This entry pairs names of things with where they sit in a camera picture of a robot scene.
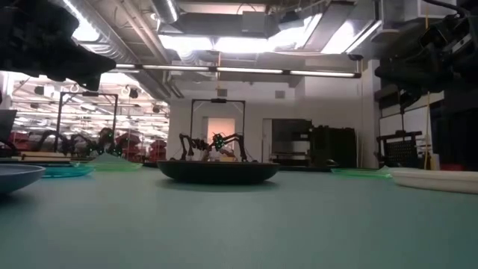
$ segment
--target dish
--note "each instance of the dish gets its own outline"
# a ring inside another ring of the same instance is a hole
[[[45,168],[24,164],[0,164],[0,194],[9,194],[40,179]]]

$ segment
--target spider-like robot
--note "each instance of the spider-like robot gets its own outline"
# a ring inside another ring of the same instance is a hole
[[[182,155],[180,159],[182,161],[186,161],[186,156],[190,156],[190,157],[194,156],[193,149],[199,149],[201,151],[205,151],[209,153],[214,147],[217,151],[220,151],[228,143],[236,141],[239,144],[241,161],[247,162],[247,154],[244,148],[244,136],[241,134],[231,134],[226,137],[223,137],[221,134],[215,134],[212,137],[213,141],[211,144],[208,144],[207,142],[201,139],[192,139],[189,135],[185,135],[185,134],[180,134],[179,139],[181,141],[181,146],[182,146]],[[187,140],[187,142],[189,143],[188,150],[186,150],[186,146],[184,145],[184,140]]]

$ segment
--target teal plate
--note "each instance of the teal plate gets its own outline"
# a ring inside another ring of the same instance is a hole
[[[51,178],[69,178],[76,176],[86,176],[87,174],[93,172],[94,167],[47,167],[45,174],[43,175],[44,179]]]

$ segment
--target black frame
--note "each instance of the black frame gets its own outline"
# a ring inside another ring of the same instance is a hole
[[[63,103],[63,96],[68,94],[70,97]],[[58,118],[57,118],[57,133],[60,134],[60,122],[61,122],[61,110],[64,105],[68,103],[68,101],[78,94],[86,97],[98,97],[98,96],[112,96],[114,97],[114,112],[113,112],[113,134],[117,126],[117,109],[118,109],[118,95],[115,93],[91,93],[91,92],[83,92],[83,93],[71,93],[71,92],[60,92],[60,101],[58,103]],[[55,135],[55,147],[54,152],[57,152],[58,149],[58,136]]]
[[[215,104],[226,104],[228,102],[238,102],[241,103],[243,106],[242,112],[242,135],[245,136],[244,128],[246,127],[246,101],[244,100],[227,100],[227,99],[192,99],[191,100],[191,115],[190,115],[190,128],[189,128],[189,136],[193,136],[193,121],[194,121],[194,103],[195,102],[211,102]]]

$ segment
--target blue dish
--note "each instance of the blue dish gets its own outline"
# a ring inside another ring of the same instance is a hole
[[[86,176],[94,170],[94,167],[47,167],[43,178],[50,179]]]
[[[23,164],[0,164],[0,195],[9,194],[40,179],[45,168]]]

